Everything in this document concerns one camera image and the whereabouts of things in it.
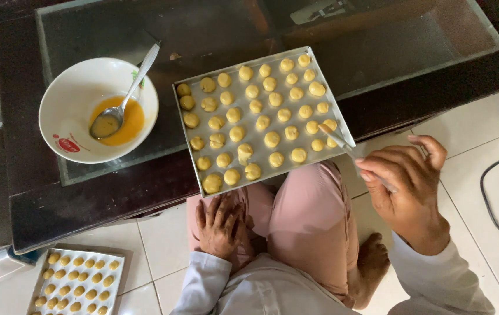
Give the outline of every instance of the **pink pants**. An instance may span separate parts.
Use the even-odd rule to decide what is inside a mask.
[[[357,268],[358,234],[341,174],[331,161],[289,172],[276,197],[263,184],[237,190],[246,207],[246,225],[267,238],[274,259],[308,273],[317,283],[352,307],[347,272]],[[199,247],[195,209],[201,195],[187,199],[190,250]],[[203,198],[207,207],[212,198]],[[230,261],[238,271],[253,256],[240,246]]]

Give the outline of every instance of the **white long-sleeve shirt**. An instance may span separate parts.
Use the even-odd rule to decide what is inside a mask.
[[[418,254],[395,233],[393,241],[390,261],[411,298],[389,314],[494,314],[477,275],[452,241],[434,256]],[[308,274],[268,254],[260,254],[230,278],[231,268],[228,261],[192,252],[182,294],[171,314],[358,314]]]

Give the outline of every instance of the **sleeve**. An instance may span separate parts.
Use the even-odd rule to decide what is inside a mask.
[[[224,290],[232,264],[224,259],[202,252],[191,252],[183,289],[170,313],[174,315],[208,314]]]
[[[452,240],[434,256],[414,251],[396,233],[390,261],[401,286],[411,297],[389,314],[494,314],[479,288],[479,278],[460,257]]]

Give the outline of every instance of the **bare foot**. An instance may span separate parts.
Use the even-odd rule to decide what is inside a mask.
[[[390,268],[388,250],[382,242],[382,234],[372,233],[360,246],[357,268],[360,274],[359,288],[352,290],[357,302],[354,309],[364,309],[370,303],[376,288]]]

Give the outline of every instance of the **glass table top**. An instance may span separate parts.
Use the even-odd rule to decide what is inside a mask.
[[[63,186],[187,148],[172,84],[188,77],[310,45],[340,100],[499,50],[474,0],[76,0],[36,10],[36,23],[47,86],[91,58],[139,64],[162,41],[152,133],[107,163],[59,157]]]

